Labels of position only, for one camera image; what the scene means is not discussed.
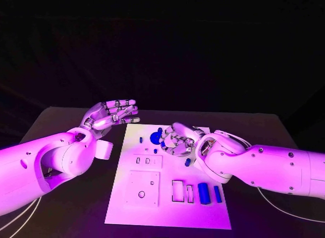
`round hole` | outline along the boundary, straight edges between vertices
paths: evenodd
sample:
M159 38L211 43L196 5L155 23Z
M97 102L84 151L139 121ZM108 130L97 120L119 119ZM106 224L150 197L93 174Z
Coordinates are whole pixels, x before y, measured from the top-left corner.
M140 192L137 193L137 197L139 197L139 198L143 198L143 196L144 196L144 192L140 191Z
M19 164L21 164L22 168L27 169L27 164L25 164L24 160L19 160Z

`table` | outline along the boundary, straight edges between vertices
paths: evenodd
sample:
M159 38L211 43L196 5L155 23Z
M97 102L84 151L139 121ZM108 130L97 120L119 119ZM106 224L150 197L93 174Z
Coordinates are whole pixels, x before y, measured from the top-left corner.
M87 109L48 107L39 114L21 142L34 140L78 126ZM251 144L297 148L271 114L139 111L142 124L186 124L219 129ZM111 183L121 147L124 125L111 127L104 140L113 143L110 159L96 160L81 176L61 184L47 195L35 213L16 233L18 237L325 237L325 224L303 221L277 211L255 188L235 177L222 185L231 230L189 229L103 224ZM311 219L325 219L325 200L262 191L270 201L285 211ZM24 207L0 217L0 227ZM21 226L29 212L0 232L8 237Z

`white cable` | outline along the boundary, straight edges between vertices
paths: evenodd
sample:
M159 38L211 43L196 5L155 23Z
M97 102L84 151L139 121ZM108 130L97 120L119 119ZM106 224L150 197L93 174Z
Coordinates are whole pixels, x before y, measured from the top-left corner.
M308 218L298 217L298 216L295 216L295 215L293 215L293 214L284 212L284 211L282 211L278 207L275 207L275 205L267 200L267 198L264 197L264 195L262 195L262 193L261 193L261 191L259 191L259 188L257 188L257 189L258 189L259 195L262 196L262 198L265 199L265 201L268 202L268 204L270 204L278 211L281 211L282 213L285 213L285 214L290 215L291 217L300 218L300 219L307 220L307 221L311 221L311 222L321 222L321 223L325 223L325 221L311 220L311 219L308 219Z
M0 231L21 217L21 215L25 213L28 208L31 207L32 203L37 201L37 199L31 202L29 206L24 209L24 211L16 215L16 217L0 228Z
M32 213L34 213L34 211L35 211L35 209L37 209L37 206L38 206L38 202L37 202L37 204L35 204L35 207L34 207L34 209L32 209L32 211L31 211L31 214L29 214L28 218L27 218L25 221L24 221L24 224L28 222L28 220L29 220L29 218L31 218L31 215L32 215ZM18 233L18 231L21 230L24 224L22 224L21 227L16 229L16 231L15 231L14 234L9 236L9 238L12 238L14 235Z

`dark backdrop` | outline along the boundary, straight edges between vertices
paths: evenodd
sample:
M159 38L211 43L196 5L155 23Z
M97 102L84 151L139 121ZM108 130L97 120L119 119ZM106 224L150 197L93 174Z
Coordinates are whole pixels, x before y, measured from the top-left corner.
M114 99L272 113L325 151L325 2L0 1L0 148L48 106Z

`robotic arm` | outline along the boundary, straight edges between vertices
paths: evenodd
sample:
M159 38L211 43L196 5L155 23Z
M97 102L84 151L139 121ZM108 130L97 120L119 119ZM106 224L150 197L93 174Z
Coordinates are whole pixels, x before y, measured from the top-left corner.
M111 125L139 122L133 100L97 103L80 126L0 150L0 216L48 193L88 169L93 158L108 159L111 143L98 140ZM42 174L41 165L51 171Z
M163 139L175 144L167 148ZM162 132L160 147L183 157L195 148L196 167L215 181L226 183L234 175L257 188L325 199L325 154L275 146L249 145L216 130L205 134L196 127L175 122Z

